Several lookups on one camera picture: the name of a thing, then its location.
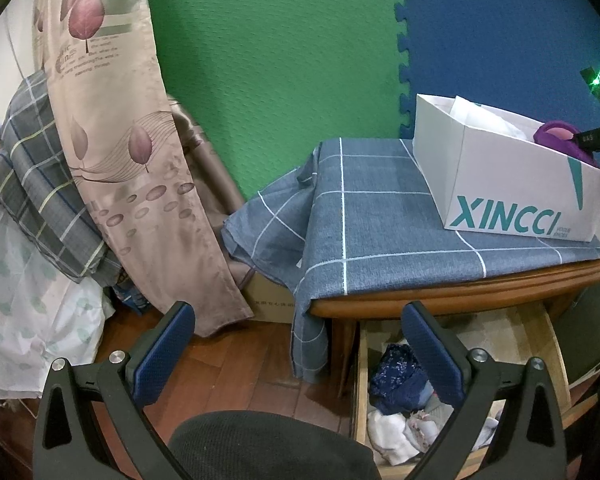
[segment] gray plaid fabric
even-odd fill
[[[467,282],[600,258],[600,242],[456,232],[442,226],[403,139],[333,139],[267,186],[222,231],[232,256],[296,298],[291,356],[313,381],[327,362],[311,300]]]
[[[102,240],[64,159],[42,71],[11,99],[0,131],[0,204],[72,280],[114,285],[120,262]]]

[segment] green foam mat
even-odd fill
[[[400,0],[149,0],[162,78],[245,197],[330,137],[398,137]]]

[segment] wooden drawer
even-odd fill
[[[477,346],[486,349],[494,359],[504,362],[525,363],[530,357],[544,360],[552,378],[560,412],[565,414],[571,407],[567,374],[554,328],[539,302],[479,312],[438,318],[446,328],[458,334],[467,348]],[[367,321],[360,326],[360,348],[358,350],[358,377],[354,390],[353,437],[370,447],[366,434],[366,414],[369,409],[367,384],[369,370],[378,364],[382,355],[382,343],[395,341],[400,322]],[[474,473],[487,448],[472,452],[467,458],[458,478]],[[414,468],[413,464],[379,466],[383,479],[403,479]]]

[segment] blue plaid tablecloth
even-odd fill
[[[600,242],[443,228],[404,139],[331,139],[231,215],[230,254],[296,298],[291,358],[315,381],[327,363],[311,300],[401,290],[600,258]]]

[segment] cardboard box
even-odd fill
[[[254,273],[242,294],[253,310],[254,321],[288,323],[294,320],[295,300],[288,288]]]
[[[451,98],[418,95],[413,152],[446,229],[590,241],[600,170],[529,140],[465,126]],[[482,106],[529,139],[542,125]]]

